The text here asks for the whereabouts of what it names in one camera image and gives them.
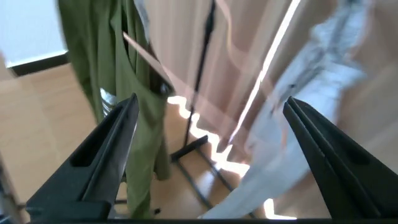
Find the floor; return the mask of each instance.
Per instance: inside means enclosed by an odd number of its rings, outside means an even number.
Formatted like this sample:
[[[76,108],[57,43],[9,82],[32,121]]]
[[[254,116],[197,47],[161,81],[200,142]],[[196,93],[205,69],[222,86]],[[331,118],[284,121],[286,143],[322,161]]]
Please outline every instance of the floor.
[[[91,132],[95,121],[69,65],[0,80],[0,152],[17,199],[24,203]],[[179,109],[173,104],[167,108],[170,153],[182,146],[185,132],[186,119]],[[202,150],[211,156],[212,147],[207,144]],[[183,157],[182,164],[213,205],[229,194],[197,152]],[[155,180],[152,185],[152,207],[162,210],[156,217],[196,218],[206,212],[181,172],[175,166],[172,172],[171,179]],[[222,173],[232,186],[238,185],[238,174]],[[125,189],[122,184],[118,198],[126,198]],[[118,205],[116,210],[127,212],[125,205]],[[257,215],[264,217],[264,209],[260,208]]]

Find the hanging clothes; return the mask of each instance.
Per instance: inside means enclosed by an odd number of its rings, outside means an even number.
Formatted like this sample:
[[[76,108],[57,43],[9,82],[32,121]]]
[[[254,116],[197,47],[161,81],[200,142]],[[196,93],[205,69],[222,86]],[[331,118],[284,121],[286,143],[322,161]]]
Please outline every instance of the hanging clothes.
[[[281,114],[283,102],[293,96],[336,122],[342,91],[364,77],[360,67],[345,56],[359,39],[366,9],[363,2],[340,0],[333,15],[312,29],[310,40],[274,88],[272,94],[282,103],[267,101],[250,130],[246,149],[253,159],[249,170],[238,188],[202,218],[243,217],[267,199],[281,196],[308,173],[308,163],[293,131],[288,124],[281,127],[274,114]],[[285,128],[287,141],[282,148],[281,132]]]
[[[123,41],[123,31],[147,46],[133,1],[58,1],[68,58],[97,122],[116,103],[137,95],[139,116],[126,164],[127,205],[132,218],[150,218],[150,183],[169,178],[163,120],[163,79]]]

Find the green cloth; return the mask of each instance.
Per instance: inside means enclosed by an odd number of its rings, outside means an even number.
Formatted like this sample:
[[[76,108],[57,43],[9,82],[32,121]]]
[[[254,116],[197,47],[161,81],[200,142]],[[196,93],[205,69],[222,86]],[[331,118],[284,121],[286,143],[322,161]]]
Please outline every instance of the green cloth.
[[[162,79],[123,39],[123,30],[143,47],[144,30],[134,1],[58,0],[68,57],[97,122],[114,104],[134,92],[139,102],[137,128],[126,164],[127,205],[132,218],[150,218],[153,171],[168,179],[169,155],[163,120],[168,93]]]

